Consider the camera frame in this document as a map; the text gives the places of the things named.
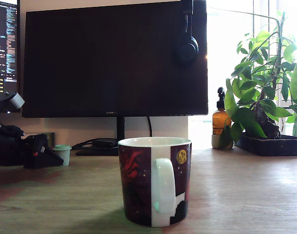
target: monitor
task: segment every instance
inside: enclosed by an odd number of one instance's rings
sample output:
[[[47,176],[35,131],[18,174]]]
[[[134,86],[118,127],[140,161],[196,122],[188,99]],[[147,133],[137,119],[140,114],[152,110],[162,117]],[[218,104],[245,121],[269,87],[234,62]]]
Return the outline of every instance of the monitor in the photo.
[[[26,13],[24,117],[208,113],[206,4],[194,1],[196,61],[173,61],[180,1]]]
[[[19,90],[19,0],[0,0],[0,94]]]

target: monitor stand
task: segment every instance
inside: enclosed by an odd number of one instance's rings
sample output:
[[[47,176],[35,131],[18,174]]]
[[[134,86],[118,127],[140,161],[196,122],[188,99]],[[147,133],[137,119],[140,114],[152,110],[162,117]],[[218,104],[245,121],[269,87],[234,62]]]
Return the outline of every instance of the monitor stand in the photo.
[[[114,145],[116,147],[110,149],[83,149],[76,153],[78,156],[118,156],[117,143],[125,139],[125,117],[116,117],[116,138]]]

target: pump bottle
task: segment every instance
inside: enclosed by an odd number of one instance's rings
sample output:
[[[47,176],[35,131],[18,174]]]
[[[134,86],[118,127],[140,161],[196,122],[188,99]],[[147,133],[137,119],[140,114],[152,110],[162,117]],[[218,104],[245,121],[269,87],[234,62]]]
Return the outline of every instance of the pump bottle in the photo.
[[[212,140],[211,145],[214,149],[219,148],[219,139],[220,135],[224,129],[224,126],[229,125],[231,127],[231,118],[225,111],[224,108],[224,88],[220,87],[218,89],[219,101],[217,101],[218,110],[215,111],[212,115]],[[233,144],[228,145],[225,149],[230,149],[233,147]]]

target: black headphones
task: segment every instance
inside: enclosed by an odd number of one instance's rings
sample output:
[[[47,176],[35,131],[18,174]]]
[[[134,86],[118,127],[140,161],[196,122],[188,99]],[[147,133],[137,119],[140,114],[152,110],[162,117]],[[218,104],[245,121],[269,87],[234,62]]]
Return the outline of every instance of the black headphones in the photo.
[[[198,43],[192,36],[193,2],[193,0],[181,0],[184,27],[174,48],[175,60],[180,66],[190,65],[198,54]]]

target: white mug handle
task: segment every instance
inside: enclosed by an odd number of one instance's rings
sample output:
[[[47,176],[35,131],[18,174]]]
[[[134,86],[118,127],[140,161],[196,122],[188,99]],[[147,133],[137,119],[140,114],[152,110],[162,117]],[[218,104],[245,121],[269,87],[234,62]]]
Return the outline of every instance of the white mug handle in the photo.
[[[174,214],[176,208],[176,187],[174,171],[168,158],[158,158],[153,165],[152,203],[160,214]]]

